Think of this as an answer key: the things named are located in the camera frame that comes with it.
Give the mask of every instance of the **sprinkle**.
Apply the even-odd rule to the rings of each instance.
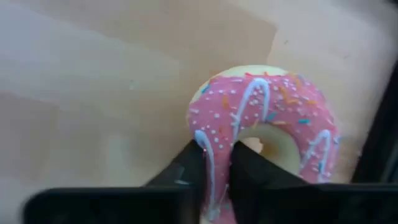
[[[229,109],[229,103],[228,103],[228,96],[223,95],[223,108],[224,109]]]
[[[255,129],[257,127],[258,123],[259,123],[259,119],[256,119],[256,121],[254,122],[254,125],[253,125],[253,129]]]
[[[299,100],[297,100],[297,99],[294,99],[294,100],[288,100],[287,101],[287,103],[288,104],[291,104],[291,103],[298,103],[299,105],[302,105],[303,103],[302,102],[300,102]]]
[[[317,102],[315,100],[307,100],[307,103],[310,105],[316,105]]]
[[[285,125],[285,124],[288,124],[288,123],[286,123],[285,121],[274,121],[274,122],[272,122],[272,124],[274,124],[274,125]]]
[[[274,118],[275,115],[276,115],[276,112],[272,112],[272,113],[268,116],[267,121],[272,120],[272,119]]]
[[[206,90],[207,90],[207,89],[209,89],[209,88],[210,88],[210,85],[207,85],[206,87],[204,87],[204,89],[202,89],[202,91],[201,91],[201,92],[202,92],[202,93],[205,93],[205,92],[206,92]]]
[[[189,109],[189,111],[191,111],[192,113],[195,113],[195,114],[199,113],[199,110],[197,110],[197,109]]]
[[[299,121],[298,121],[298,123],[299,124],[308,124],[308,123],[310,123],[311,121],[309,120],[309,119],[300,119]]]
[[[213,78],[211,78],[210,80],[209,80],[209,84],[212,84],[212,83],[214,83],[216,81],[216,77],[213,77]]]
[[[247,77],[253,77],[253,75],[250,74],[249,72],[245,72],[244,75],[247,76]]]

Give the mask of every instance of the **colorful sprinkle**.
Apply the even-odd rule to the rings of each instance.
[[[272,122],[272,124],[274,124],[274,125],[285,125],[285,124],[288,124],[286,121],[274,121],[274,122]]]
[[[307,100],[307,103],[310,105],[316,105],[317,102],[315,100]]]
[[[247,76],[247,77],[251,77],[251,78],[253,77],[253,75],[250,74],[249,72],[245,72],[244,75]]]
[[[259,123],[259,119],[256,119],[256,121],[254,122],[254,125],[253,125],[253,129],[255,129],[257,127],[258,123]]]
[[[228,96],[223,95],[223,108],[224,109],[229,109],[229,103],[228,103]]]
[[[267,121],[270,121],[270,120],[274,119],[274,116],[275,116],[276,114],[277,114],[276,112],[272,112],[272,113],[268,116]]]
[[[204,89],[202,89],[201,93],[202,93],[202,94],[205,93],[206,90],[209,89],[209,88],[210,88],[210,85],[207,85],[206,87],[204,87]]]
[[[298,121],[298,123],[299,124],[308,124],[308,123],[310,123],[311,121],[309,120],[309,119],[300,119],[299,121]]]

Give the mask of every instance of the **wooden table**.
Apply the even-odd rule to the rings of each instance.
[[[343,0],[0,2],[0,217],[54,186],[134,186],[191,138],[185,110],[219,71],[269,64],[322,89],[346,182],[397,53],[396,12]]]

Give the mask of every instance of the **white sprinkle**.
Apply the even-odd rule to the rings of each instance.
[[[196,109],[189,109],[189,111],[191,111],[192,113],[195,113],[195,114],[199,113],[199,110],[196,110]]]

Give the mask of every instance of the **donut hole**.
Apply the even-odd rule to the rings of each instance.
[[[299,149],[290,134],[270,124],[246,128],[238,139],[263,158],[297,175],[300,170]]]

